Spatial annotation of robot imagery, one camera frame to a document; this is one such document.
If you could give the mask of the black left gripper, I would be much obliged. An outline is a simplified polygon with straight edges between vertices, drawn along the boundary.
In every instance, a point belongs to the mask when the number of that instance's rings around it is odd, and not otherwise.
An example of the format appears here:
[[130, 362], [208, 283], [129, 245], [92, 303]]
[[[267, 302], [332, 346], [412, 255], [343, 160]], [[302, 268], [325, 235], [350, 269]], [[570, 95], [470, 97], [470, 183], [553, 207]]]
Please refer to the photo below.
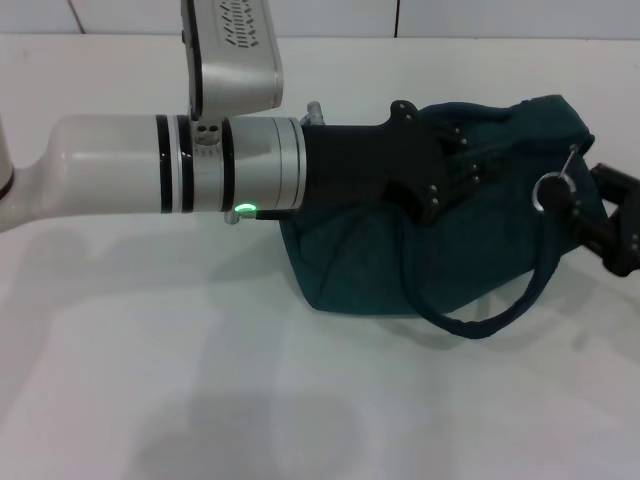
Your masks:
[[405, 101], [393, 102], [379, 125], [307, 125], [302, 132], [304, 210], [386, 200], [412, 222], [429, 223], [500, 177], [497, 125], [445, 124], [438, 136]]

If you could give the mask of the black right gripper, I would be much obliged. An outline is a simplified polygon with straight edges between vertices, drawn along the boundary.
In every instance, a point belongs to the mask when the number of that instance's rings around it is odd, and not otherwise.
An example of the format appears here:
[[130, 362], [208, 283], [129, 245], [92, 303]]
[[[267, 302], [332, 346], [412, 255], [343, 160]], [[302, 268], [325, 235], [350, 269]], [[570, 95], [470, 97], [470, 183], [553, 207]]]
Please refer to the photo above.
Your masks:
[[630, 194], [639, 180], [604, 163], [592, 168], [592, 178], [603, 200], [624, 200], [609, 222], [590, 212], [560, 177], [542, 181], [543, 211], [574, 243], [603, 258], [610, 273], [627, 277], [639, 269], [639, 195]]

